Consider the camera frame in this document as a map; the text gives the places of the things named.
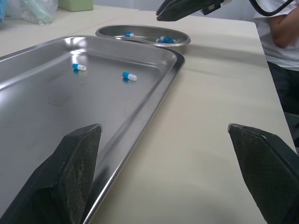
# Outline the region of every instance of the black cable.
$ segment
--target black cable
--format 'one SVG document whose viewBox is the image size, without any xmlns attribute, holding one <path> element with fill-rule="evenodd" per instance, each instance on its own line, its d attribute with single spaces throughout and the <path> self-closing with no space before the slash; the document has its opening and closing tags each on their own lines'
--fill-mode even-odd
<svg viewBox="0 0 299 224">
<path fill-rule="evenodd" d="M 273 16 L 277 13 L 279 13 L 281 10 L 283 10 L 285 7 L 287 7 L 292 1 L 294 0 L 288 0 L 284 4 L 282 4 L 278 9 L 274 10 L 273 12 L 266 12 L 263 10 L 259 4 L 256 2 L 256 0 L 249 0 L 250 3 L 252 4 L 253 8 L 261 15 L 263 16 Z"/>
</svg>

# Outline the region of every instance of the person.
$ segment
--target person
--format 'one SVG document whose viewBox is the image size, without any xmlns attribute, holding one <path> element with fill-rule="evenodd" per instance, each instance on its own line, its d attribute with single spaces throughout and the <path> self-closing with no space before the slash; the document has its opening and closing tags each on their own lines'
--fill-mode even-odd
<svg viewBox="0 0 299 224">
<path fill-rule="evenodd" d="M 285 0 L 258 0 L 265 11 L 272 12 Z M 299 0 L 293 1 L 278 14 L 265 17 L 254 14 L 257 30 L 270 72 L 283 109 L 293 106 L 299 114 Z M 288 105 L 290 92 L 298 102 Z"/>
</svg>

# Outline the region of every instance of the table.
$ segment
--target table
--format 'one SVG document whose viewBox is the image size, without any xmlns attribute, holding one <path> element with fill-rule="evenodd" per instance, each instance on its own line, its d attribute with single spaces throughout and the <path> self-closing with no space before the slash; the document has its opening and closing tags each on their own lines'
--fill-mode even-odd
<svg viewBox="0 0 299 224">
<path fill-rule="evenodd" d="M 58 9 L 53 22 L 43 26 L 25 21 L 5 20 L 0 27 L 0 56 L 71 35 L 136 11 L 137 9 L 106 6 L 94 6 L 93 11 L 77 13 Z"/>
<path fill-rule="evenodd" d="M 227 133 L 229 123 L 257 127 L 294 150 L 255 24 L 195 16 L 157 22 L 154 12 L 108 10 L 103 21 L 119 18 L 91 25 L 94 12 L 85 12 L 77 26 L 73 21 L 82 16 L 63 13 L 47 29 L 22 24 L 0 33 L 7 40 L 27 35 L 23 42 L 7 41 L 0 55 L 59 35 L 94 35 L 111 24 L 173 28 L 192 40 L 182 71 L 92 223 L 265 224 Z M 30 38 L 22 26 L 40 35 Z M 62 26 L 71 30 L 57 29 Z"/>
</svg>

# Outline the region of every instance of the stainless steel tray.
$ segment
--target stainless steel tray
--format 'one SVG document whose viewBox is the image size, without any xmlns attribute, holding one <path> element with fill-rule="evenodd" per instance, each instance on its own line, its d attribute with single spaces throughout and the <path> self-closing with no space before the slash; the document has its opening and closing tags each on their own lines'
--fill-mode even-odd
<svg viewBox="0 0 299 224">
<path fill-rule="evenodd" d="M 126 37 L 125 33 L 130 32 L 134 37 Z M 186 46 L 191 42 L 190 37 L 180 31 L 162 27 L 151 27 L 141 25 L 111 25 L 98 29 L 95 33 L 99 37 L 110 37 L 119 40 L 145 43 L 157 47 L 165 47 L 183 54 Z M 172 37 L 178 43 L 157 43 L 156 39 L 161 36 Z"/>
<path fill-rule="evenodd" d="M 0 57 L 0 216 L 66 134 L 100 123 L 88 223 L 184 61 L 172 50 L 92 36 Z M 137 81 L 124 80 L 124 71 Z"/>
</svg>

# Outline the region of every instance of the capsule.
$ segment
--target capsule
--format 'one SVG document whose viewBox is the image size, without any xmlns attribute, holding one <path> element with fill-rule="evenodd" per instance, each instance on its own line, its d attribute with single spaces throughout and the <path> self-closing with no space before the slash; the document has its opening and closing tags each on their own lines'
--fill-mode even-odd
<svg viewBox="0 0 299 224">
<path fill-rule="evenodd" d="M 124 73 L 122 74 L 122 76 L 123 76 L 124 78 L 127 78 L 127 79 L 132 80 L 132 81 L 136 81 L 136 80 L 137 80 L 137 76 L 132 75 L 132 74 L 130 74 L 130 73 L 128 73 L 128 72 L 124 72 Z"/>
<path fill-rule="evenodd" d="M 84 65 L 81 65 L 81 64 L 73 64 L 73 69 L 78 69 L 78 70 L 81 70 L 81 71 L 85 71 L 87 68 L 86 66 Z"/>
<path fill-rule="evenodd" d="M 164 41 L 160 40 L 160 39 L 156 39 L 157 43 L 164 43 Z"/>
<path fill-rule="evenodd" d="M 168 41 L 170 41 L 171 39 L 170 39 L 169 37 L 167 37 L 167 36 L 161 36 L 161 37 L 160 37 L 160 40 L 161 40 L 161 41 L 168 42 Z"/>
<path fill-rule="evenodd" d="M 126 36 L 126 37 L 132 37 L 132 36 L 134 36 L 134 34 L 132 34 L 132 33 L 130 33 L 130 32 L 126 32 L 126 33 L 125 33 L 125 36 Z"/>
</svg>

